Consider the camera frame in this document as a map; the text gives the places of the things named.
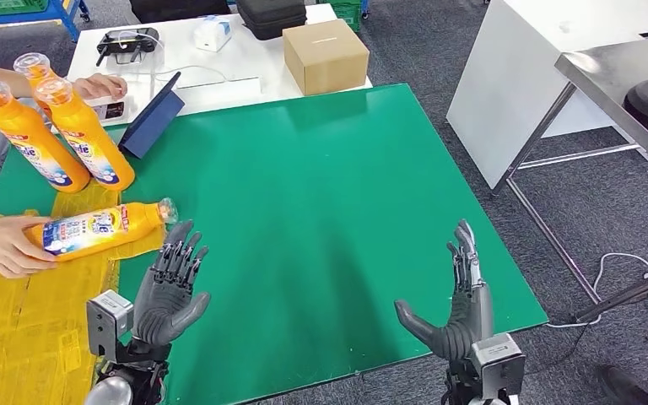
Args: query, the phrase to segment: black bag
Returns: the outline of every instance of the black bag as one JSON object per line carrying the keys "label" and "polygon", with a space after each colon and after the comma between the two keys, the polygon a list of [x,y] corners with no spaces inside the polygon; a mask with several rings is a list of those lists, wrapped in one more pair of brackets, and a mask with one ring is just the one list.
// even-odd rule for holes
{"label": "black bag", "polygon": [[227,0],[130,0],[130,5],[143,24],[230,14]]}
{"label": "black bag", "polygon": [[282,30],[306,22],[304,0],[237,0],[245,26],[260,40],[282,36]]}

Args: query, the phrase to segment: robotic hand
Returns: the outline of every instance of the robotic hand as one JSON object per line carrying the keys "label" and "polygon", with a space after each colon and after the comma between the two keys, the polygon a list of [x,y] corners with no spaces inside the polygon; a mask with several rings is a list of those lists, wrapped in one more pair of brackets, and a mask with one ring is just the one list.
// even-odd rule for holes
{"label": "robotic hand", "polygon": [[394,306],[401,324],[430,350],[449,362],[446,405],[517,404],[525,356],[508,333],[493,335],[488,285],[483,281],[471,227],[461,220],[454,231],[458,247],[453,254],[454,289],[451,316],[434,327],[416,316],[403,300]]}
{"label": "robotic hand", "polygon": [[[85,405],[154,405],[162,400],[170,343],[202,316],[210,300],[208,293],[192,298],[208,248],[193,257],[201,235],[195,232],[186,241],[191,230],[192,221],[173,227],[145,273],[135,306],[112,290],[86,304],[90,352],[103,356],[105,363]],[[128,331],[132,338],[123,346],[118,338]]]}

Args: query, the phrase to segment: orange bottle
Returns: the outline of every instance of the orange bottle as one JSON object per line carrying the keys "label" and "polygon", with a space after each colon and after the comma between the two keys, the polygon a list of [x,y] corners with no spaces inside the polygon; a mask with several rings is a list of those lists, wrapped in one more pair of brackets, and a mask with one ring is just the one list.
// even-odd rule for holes
{"label": "orange bottle", "polygon": [[51,107],[53,124],[103,187],[119,192],[132,184],[135,171],[70,82],[47,78],[36,86],[35,95]]}
{"label": "orange bottle", "polygon": [[65,262],[138,240],[156,227],[176,221],[175,205],[164,198],[154,204],[130,202],[38,224],[24,233],[34,245]]}
{"label": "orange bottle", "polygon": [[38,112],[19,103],[4,82],[0,82],[0,130],[56,190],[78,192],[88,184],[88,171],[46,128]]}
{"label": "orange bottle", "polygon": [[[23,74],[31,86],[31,93],[35,92],[35,86],[46,78],[55,78],[56,74],[51,70],[51,61],[42,53],[30,52],[17,57],[13,62],[13,70]],[[43,100],[34,97],[36,104],[46,113],[49,120],[51,117],[51,107]]]}

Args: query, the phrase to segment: yellow mat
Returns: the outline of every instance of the yellow mat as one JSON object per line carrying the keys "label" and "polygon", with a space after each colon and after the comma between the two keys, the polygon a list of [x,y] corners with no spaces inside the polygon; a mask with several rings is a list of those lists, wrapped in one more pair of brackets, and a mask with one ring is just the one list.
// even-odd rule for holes
{"label": "yellow mat", "polygon": [[[51,216],[113,207],[119,194],[94,181],[75,194],[58,193]],[[95,357],[88,349],[85,302],[117,286],[117,259],[158,249],[165,227],[137,242],[61,263],[29,278],[0,275],[0,405],[81,405]]]}

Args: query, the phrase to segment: green table surface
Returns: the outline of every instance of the green table surface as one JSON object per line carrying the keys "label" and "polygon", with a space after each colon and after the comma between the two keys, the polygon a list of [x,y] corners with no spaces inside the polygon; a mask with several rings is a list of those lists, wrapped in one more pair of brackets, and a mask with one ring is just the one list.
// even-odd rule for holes
{"label": "green table surface", "polygon": [[[180,116],[131,161],[123,202],[173,198],[210,247],[195,290],[212,300],[175,341],[168,403],[239,402],[428,353],[393,300],[446,322],[461,218],[495,331],[547,321],[406,84]],[[11,150],[0,213],[49,213],[54,197]],[[134,300],[153,259],[123,261],[121,294]]]}

